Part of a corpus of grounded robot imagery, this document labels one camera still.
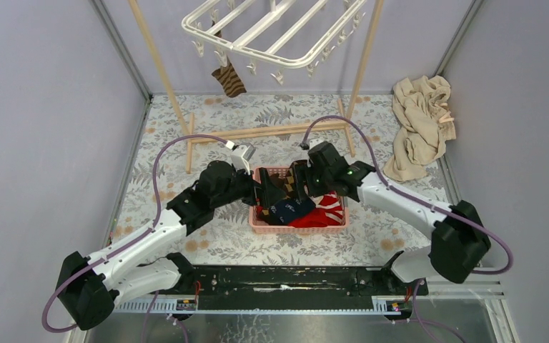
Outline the dark argyle sock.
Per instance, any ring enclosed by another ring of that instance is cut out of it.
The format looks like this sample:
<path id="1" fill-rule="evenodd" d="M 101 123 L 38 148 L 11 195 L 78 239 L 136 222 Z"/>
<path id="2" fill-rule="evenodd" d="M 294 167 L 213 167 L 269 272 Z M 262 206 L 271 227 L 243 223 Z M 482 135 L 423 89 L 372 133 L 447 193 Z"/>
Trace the dark argyle sock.
<path id="1" fill-rule="evenodd" d="M 296 166 L 306 166 L 306 160 L 297 160 L 290 164 L 285 172 L 274 173 L 269 176 L 272 183 L 280 189 L 283 189 L 287 195 L 287 198 L 298 199 L 297 186 L 295 185 L 295 171 Z"/>

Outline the navy bear sock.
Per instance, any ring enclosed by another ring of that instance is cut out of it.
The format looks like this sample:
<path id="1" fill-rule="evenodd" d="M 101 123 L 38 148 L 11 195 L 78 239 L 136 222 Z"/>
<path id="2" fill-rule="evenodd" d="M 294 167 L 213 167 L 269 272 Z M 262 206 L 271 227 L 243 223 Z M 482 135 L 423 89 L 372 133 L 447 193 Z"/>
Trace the navy bear sock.
<path id="1" fill-rule="evenodd" d="M 280 220 L 280 225 L 289 226 L 288 224 L 305 215 L 309 214 L 316 208 L 315 203 L 311 199 L 283 199 L 275 205 L 269 207 L 270 213 L 276 215 Z"/>

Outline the red white striped sock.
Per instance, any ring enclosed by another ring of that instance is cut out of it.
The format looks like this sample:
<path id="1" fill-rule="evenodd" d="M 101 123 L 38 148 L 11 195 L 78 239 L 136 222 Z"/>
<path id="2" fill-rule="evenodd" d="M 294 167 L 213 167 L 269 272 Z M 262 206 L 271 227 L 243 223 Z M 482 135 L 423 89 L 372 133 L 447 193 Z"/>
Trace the red white striped sock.
<path id="1" fill-rule="evenodd" d="M 324 195 L 316 208 L 327 225 L 341 225 L 344 222 L 344 207 L 335 193 Z"/>

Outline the brown striped sock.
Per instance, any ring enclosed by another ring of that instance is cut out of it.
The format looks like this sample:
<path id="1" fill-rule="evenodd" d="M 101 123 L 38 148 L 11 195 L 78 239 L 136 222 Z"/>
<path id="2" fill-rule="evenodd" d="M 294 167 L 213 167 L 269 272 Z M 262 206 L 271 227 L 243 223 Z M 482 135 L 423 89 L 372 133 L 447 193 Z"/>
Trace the brown striped sock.
<path id="1" fill-rule="evenodd" d="M 224 94 L 229 98 L 235 98 L 247 92 L 243 81 L 229 59 L 225 66 L 219 66 L 215 69 L 212 76 L 219 82 Z"/>

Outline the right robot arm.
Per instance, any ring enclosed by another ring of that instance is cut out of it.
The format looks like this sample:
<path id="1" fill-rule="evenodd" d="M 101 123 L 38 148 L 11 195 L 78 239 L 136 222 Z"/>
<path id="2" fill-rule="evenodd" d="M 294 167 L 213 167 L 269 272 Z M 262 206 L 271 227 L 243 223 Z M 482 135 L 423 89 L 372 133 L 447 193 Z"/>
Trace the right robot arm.
<path id="1" fill-rule="evenodd" d="M 362 161 L 349 164 L 329 142 L 301 143 L 308 159 L 293 169 L 300 197 L 330 192 L 381 209 L 418 229 L 430 246 L 396 253 L 384 266 L 382 287 L 399 294 L 417 279 L 441 276 L 462 284 L 491 248 L 488 236 L 477 230 L 482 223 L 469 202 L 434 201 L 378 174 Z"/>

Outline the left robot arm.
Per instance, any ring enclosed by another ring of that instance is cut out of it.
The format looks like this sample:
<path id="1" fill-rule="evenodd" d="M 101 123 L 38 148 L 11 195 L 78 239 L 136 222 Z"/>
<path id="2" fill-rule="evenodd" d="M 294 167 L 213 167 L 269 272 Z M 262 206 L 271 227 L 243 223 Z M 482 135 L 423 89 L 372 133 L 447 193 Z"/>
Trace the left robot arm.
<path id="1" fill-rule="evenodd" d="M 142 266 L 150 254 L 189 236 L 210 222 L 215 209 L 241 201 L 269 207 L 286 193 L 275 186 L 265 168 L 260 180 L 225 161 L 212 161 L 198 180 L 161 209 L 153 222 L 123 240 L 84 257 L 68 255 L 61 265 L 56 290 L 73 320 L 73 328 L 89 330 L 102 323 L 115 306 L 161 289 L 183 294 L 193 284 L 192 273 L 171 259 Z"/>

